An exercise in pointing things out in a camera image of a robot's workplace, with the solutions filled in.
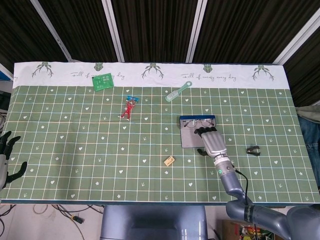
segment floor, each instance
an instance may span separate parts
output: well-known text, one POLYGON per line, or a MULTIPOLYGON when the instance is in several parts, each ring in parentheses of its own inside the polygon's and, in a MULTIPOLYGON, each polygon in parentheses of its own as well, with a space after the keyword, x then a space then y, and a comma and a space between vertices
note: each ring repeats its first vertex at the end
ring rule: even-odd
MULTIPOLYGON (((86 205, 65 205, 69 211, 76 211, 86 208, 86 205)), ((0 206, 0 213, 5 212, 9 208, 8 205, 0 206)), ((71 220, 61 215, 51 205, 42 214, 46 205, 17 205, 10 214, 2 217, 5 224, 3 240, 81 240, 82 236, 71 220)), ((280 212, 286 213, 287 208, 278 209, 280 212)), ((229 219, 224 206, 206 206, 207 230, 208 238, 216 238, 214 229, 221 233, 222 221, 229 219)), ((85 240, 99 240, 102 214, 87 209, 80 212, 77 216, 84 219, 82 224, 77 224, 80 228, 85 240)))

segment black binder clip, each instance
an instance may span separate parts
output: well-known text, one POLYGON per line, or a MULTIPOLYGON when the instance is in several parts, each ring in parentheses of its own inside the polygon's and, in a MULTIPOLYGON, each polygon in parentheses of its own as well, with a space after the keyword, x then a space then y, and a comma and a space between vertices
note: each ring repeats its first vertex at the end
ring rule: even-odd
POLYGON ((251 146, 251 147, 248 147, 246 149, 246 153, 247 154, 251 154, 251 155, 254 155, 254 156, 260 156, 260 151, 259 151, 260 147, 259 146, 251 146))

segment robotic hand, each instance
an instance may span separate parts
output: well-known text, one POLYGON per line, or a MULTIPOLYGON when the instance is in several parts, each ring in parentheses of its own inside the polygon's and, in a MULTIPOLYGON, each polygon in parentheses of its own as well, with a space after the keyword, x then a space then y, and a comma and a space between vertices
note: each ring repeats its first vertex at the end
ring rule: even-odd
POLYGON ((267 229, 285 240, 320 239, 320 207, 296 206, 287 215, 264 206, 254 205, 246 196, 227 156, 227 148, 215 127, 200 127, 194 131, 203 140, 206 152, 202 156, 213 158, 215 167, 227 194, 237 198, 227 202, 226 212, 231 219, 246 221, 267 229))
POLYGON ((4 189, 7 184, 22 177, 26 172, 28 165, 26 161, 23 162, 20 170, 17 173, 9 175, 8 164, 10 154, 12 152, 15 142, 20 139, 20 136, 16 136, 7 143, 7 140, 10 135, 11 131, 8 131, 6 134, 0 137, 0 191, 4 189))

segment table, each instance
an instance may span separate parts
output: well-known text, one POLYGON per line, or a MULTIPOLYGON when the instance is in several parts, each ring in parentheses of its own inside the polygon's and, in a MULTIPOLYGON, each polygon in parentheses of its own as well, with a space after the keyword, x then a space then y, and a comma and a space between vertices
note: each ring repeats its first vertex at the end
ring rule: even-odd
POLYGON ((224 204, 212 159, 181 147, 179 116, 210 114, 254 202, 320 202, 282 66, 24 62, 13 87, 5 130, 21 140, 9 172, 28 168, 2 202, 224 204), (91 77, 106 73, 115 87, 95 92, 91 77), (130 121, 119 118, 128 95, 140 99, 130 121), (246 154, 254 145, 259 157, 246 154))

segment black curtain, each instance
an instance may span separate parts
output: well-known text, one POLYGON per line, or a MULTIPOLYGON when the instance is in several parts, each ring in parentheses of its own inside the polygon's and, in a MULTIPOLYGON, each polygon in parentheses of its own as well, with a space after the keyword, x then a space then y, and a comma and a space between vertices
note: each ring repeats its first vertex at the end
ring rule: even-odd
POLYGON ((117 62, 101 0, 39 0, 71 57, 117 62))
POLYGON ((320 28, 284 64, 296 107, 320 100, 320 28))
POLYGON ((0 1, 0 63, 14 72, 14 63, 67 59, 29 0, 0 1))
POLYGON ((186 62, 197 0, 113 0, 126 62, 186 62))
POLYGON ((209 0, 193 62, 272 63, 320 0, 209 0))

